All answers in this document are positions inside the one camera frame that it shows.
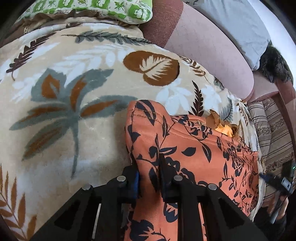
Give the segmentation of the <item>orange black floral blouse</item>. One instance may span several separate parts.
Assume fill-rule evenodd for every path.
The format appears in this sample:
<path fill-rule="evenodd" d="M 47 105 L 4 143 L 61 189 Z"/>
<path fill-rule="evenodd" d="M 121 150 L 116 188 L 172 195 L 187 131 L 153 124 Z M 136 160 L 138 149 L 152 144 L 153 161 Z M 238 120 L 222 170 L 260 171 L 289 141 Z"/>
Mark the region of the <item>orange black floral blouse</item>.
<path fill-rule="evenodd" d="M 206 126 L 194 115 L 169 115 L 158 102 L 132 101 L 127 109 L 126 146 L 137 164 L 140 197 L 125 240 L 176 240 L 176 204 L 163 201 L 159 190 L 159 156 L 178 175 L 194 184 L 216 184 L 250 215 L 259 198 L 257 153 Z"/>

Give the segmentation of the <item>striped beige quilt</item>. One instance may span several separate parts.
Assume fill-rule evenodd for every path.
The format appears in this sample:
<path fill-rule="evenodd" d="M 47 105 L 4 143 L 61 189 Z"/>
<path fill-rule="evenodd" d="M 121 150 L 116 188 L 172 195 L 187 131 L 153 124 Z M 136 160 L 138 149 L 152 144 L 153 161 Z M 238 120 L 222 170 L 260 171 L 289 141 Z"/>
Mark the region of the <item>striped beige quilt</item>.
<path fill-rule="evenodd" d="M 257 133 L 264 172 L 280 177 L 284 163 L 295 158 L 285 119 L 272 98 L 251 102 L 247 106 Z"/>

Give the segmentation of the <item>pink patterned quilt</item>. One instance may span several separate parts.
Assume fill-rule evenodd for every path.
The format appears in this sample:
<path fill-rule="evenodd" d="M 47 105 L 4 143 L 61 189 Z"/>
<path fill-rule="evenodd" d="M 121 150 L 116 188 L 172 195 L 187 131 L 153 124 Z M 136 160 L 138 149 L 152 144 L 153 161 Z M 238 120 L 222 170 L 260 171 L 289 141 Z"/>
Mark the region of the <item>pink patterned quilt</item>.
<path fill-rule="evenodd" d="M 279 109 L 287 124 L 291 136 L 295 139 L 295 89 L 291 82 L 283 83 L 276 79 L 275 83 L 262 75 L 261 72 L 253 72 L 254 86 L 247 103 L 263 101 L 274 98 L 280 105 Z"/>

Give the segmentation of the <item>dark fur trimmed garment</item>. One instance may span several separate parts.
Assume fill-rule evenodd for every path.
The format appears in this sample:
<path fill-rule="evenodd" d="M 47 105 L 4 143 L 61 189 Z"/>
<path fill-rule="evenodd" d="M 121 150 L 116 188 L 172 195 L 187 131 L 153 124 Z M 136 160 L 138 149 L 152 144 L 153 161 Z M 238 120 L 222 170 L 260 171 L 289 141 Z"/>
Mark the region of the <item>dark fur trimmed garment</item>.
<path fill-rule="evenodd" d="M 293 84 L 293 75 L 286 60 L 271 41 L 260 57 L 258 70 L 271 83 L 275 83 L 276 79 L 279 79 L 283 83 L 291 82 Z"/>

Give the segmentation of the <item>beige leaf pattern blanket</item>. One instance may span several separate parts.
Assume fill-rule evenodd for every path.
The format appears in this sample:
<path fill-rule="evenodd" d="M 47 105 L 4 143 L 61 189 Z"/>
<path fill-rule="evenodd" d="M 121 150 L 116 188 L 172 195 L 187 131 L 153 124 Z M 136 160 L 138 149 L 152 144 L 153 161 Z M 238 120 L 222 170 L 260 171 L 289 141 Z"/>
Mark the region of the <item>beige leaf pattern blanket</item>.
<path fill-rule="evenodd" d="M 1 48 L 1 224 L 31 237 L 82 185 L 104 185 L 133 161 L 132 101 L 194 115 L 257 152 L 244 103 L 196 61 L 146 40 L 137 27 L 43 27 Z M 125 240 L 135 205 L 123 205 Z"/>

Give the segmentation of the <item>grey pillow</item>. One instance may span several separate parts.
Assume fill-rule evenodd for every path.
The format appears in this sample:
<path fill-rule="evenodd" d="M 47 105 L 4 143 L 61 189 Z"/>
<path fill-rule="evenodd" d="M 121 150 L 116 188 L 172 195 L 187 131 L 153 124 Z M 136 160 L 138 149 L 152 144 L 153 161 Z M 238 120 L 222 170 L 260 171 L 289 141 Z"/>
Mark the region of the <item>grey pillow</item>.
<path fill-rule="evenodd" d="M 212 21 L 237 47 L 252 70 L 271 41 L 263 21 L 249 1 L 185 1 Z"/>

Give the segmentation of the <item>pink bolster pillow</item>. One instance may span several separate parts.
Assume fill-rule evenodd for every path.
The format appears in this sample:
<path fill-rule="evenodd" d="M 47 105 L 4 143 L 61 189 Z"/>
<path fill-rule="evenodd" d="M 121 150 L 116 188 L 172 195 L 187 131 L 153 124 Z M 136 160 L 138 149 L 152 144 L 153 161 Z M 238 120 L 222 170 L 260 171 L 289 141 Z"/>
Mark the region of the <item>pink bolster pillow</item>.
<path fill-rule="evenodd" d="M 237 97 L 252 96 L 253 73 L 242 54 L 208 18 L 182 1 L 153 1 L 152 19 L 140 29 L 152 43 L 201 64 Z"/>

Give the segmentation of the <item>green white checkered pillow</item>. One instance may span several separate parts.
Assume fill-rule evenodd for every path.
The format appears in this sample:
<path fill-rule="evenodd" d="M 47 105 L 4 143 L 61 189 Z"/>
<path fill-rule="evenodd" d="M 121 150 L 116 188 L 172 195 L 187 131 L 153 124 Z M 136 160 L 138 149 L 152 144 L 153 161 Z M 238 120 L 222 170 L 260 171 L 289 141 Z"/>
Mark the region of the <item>green white checkered pillow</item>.
<path fill-rule="evenodd" d="M 18 19 L 33 20 L 36 16 L 97 16 L 128 24 L 151 20 L 152 1 L 35 1 Z"/>

